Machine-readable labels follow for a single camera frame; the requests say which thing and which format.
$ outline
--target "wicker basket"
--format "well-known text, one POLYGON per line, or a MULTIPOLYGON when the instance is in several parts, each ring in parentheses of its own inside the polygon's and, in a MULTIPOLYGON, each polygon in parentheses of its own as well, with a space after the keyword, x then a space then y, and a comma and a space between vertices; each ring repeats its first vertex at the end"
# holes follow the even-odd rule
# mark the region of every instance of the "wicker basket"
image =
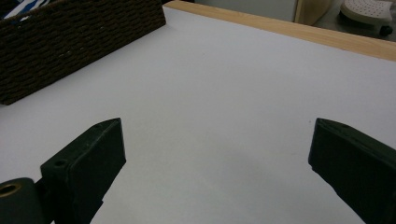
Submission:
POLYGON ((163 25, 161 0, 58 0, 2 20, 0 104, 12 104, 163 25))

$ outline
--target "white surface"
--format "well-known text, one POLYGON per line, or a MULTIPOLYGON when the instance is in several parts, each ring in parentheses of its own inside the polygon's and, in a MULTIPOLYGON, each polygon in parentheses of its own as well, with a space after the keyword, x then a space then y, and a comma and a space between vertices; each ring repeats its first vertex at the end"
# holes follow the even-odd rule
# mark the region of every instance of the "white surface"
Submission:
POLYGON ((293 21, 296 0, 195 0, 195 3, 221 7, 253 15, 293 21))
POLYGON ((0 182, 122 118, 92 223, 362 224, 307 163, 315 119, 396 147, 396 63, 165 9, 168 24, 0 107, 0 182))
POLYGON ((350 19, 372 25, 389 25, 392 21, 390 7, 392 2, 375 0, 346 0, 341 11, 350 19))

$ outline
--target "gray floor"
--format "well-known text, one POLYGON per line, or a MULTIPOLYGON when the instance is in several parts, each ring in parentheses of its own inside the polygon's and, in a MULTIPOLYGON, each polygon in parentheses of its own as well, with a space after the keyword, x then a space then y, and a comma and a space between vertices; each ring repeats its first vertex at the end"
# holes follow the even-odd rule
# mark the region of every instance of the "gray floor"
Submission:
POLYGON ((393 18, 390 26, 394 29, 393 34, 384 37, 379 35, 379 26, 364 24, 350 19, 340 19, 338 13, 340 12, 340 6, 343 2, 344 0, 333 0, 328 12, 323 15, 314 26, 353 35, 364 35, 396 42, 396 4, 393 4, 390 9, 393 18))

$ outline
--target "woven basket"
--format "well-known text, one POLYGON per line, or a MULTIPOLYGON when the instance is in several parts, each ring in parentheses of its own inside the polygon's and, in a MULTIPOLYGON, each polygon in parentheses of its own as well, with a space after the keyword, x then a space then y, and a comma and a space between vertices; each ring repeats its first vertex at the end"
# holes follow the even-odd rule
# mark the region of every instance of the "woven basket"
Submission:
POLYGON ((161 0, 58 0, 2 20, 0 104, 12 104, 163 25, 161 0))

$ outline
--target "table edge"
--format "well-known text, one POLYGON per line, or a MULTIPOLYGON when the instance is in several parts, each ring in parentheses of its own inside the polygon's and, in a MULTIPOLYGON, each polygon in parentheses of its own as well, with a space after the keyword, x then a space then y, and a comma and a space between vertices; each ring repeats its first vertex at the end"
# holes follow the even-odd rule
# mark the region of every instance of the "table edge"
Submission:
POLYGON ((183 1, 171 1, 164 6, 190 12, 196 15, 206 16, 212 19, 230 21, 281 35, 296 37, 333 48, 396 62, 396 43, 386 40, 374 39, 360 35, 351 35, 299 23, 280 21, 262 16, 255 16, 228 9, 209 7, 183 1))

